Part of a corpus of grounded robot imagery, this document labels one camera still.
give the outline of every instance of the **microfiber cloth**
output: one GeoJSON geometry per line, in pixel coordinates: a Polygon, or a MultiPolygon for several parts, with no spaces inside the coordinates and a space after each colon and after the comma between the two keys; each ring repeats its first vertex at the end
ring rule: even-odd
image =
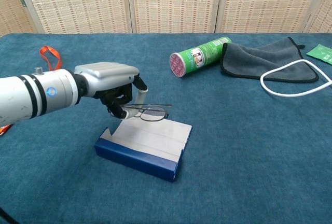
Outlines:
{"type": "MultiPolygon", "coordinates": [[[[258,48],[225,43],[220,66],[222,72],[228,75],[259,80],[267,71],[303,59],[300,51],[302,48],[304,45],[297,45],[290,37],[258,48]]],[[[302,62],[265,77],[266,80],[284,82],[314,82],[318,78],[317,73],[302,62]]]]}

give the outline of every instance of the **green paper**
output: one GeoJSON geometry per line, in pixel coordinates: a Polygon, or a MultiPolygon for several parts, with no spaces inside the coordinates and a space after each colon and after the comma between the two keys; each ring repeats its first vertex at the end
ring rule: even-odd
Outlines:
{"type": "Polygon", "coordinates": [[[318,44],[313,50],[309,51],[307,55],[332,65],[332,49],[323,45],[318,44]]]}

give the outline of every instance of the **can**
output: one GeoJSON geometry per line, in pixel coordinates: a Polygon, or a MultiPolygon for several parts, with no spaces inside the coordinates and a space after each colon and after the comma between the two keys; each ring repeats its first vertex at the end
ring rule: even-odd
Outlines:
{"type": "Polygon", "coordinates": [[[231,43],[231,39],[224,36],[206,44],[172,53],[170,66],[177,77],[182,77],[220,59],[224,43],[231,43]]]}

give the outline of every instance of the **table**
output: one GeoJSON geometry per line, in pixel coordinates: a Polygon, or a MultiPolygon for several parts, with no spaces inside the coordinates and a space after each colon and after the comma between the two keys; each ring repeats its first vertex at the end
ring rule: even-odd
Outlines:
{"type": "MultiPolygon", "coordinates": [[[[258,80],[224,75],[218,64],[178,78],[169,56],[221,36],[258,47],[290,36],[305,53],[332,34],[9,34],[0,38],[0,77],[115,61],[139,68],[146,103],[173,104],[169,119],[193,126],[178,179],[170,183],[95,154],[106,127],[99,100],[16,123],[0,138],[0,206],[21,223],[330,223],[331,88],[299,98],[267,94],[258,80]]],[[[322,84],[267,82],[300,92],[322,84]]]]}

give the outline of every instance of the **white cord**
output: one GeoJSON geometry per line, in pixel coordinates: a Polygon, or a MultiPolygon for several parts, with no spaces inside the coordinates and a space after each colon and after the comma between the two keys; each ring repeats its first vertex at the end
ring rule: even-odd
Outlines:
{"type": "Polygon", "coordinates": [[[276,96],[281,96],[281,97],[299,97],[299,96],[304,96],[304,95],[307,95],[307,94],[310,94],[310,93],[314,93],[314,92],[317,92],[319,90],[322,90],[330,85],[332,85],[332,80],[322,71],[320,70],[316,65],[314,65],[313,63],[309,62],[308,60],[305,60],[305,59],[301,59],[301,60],[297,60],[297,61],[294,61],[294,62],[290,62],[282,67],[279,67],[279,68],[276,68],[276,69],[273,69],[271,71],[267,71],[266,73],[262,74],[261,77],[260,77],[260,84],[261,86],[266,90],[268,91],[269,93],[273,94],[273,95],[276,95],[276,96]],[[302,93],[294,93],[294,94],[283,94],[283,93],[276,93],[270,89],[267,88],[267,86],[264,84],[264,77],[269,75],[269,74],[272,74],[274,72],[277,72],[277,71],[280,71],[280,70],[283,70],[284,68],[287,68],[289,66],[292,66],[296,63],[299,63],[299,62],[305,62],[305,63],[308,63],[309,65],[311,65],[314,69],[316,69],[318,72],[320,72],[324,77],[325,79],[328,81],[327,83],[317,87],[317,88],[314,88],[314,89],[311,89],[309,91],[306,91],[306,92],[302,92],[302,93]]]}

